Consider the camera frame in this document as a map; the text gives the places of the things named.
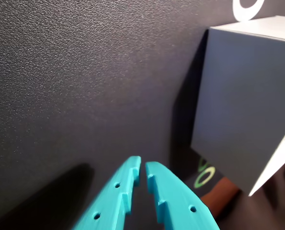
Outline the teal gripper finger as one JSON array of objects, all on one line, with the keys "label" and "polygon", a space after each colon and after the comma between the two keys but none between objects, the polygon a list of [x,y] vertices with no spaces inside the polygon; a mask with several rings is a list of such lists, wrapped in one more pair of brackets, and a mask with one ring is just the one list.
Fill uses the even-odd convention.
[{"label": "teal gripper finger", "polygon": [[74,230],[122,230],[139,184],[141,157],[129,157],[114,173],[73,227]]},{"label": "teal gripper finger", "polygon": [[157,221],[166,230],[219,229],[209,208],[159,162],[146,163],[148,192],[154,195]]}]

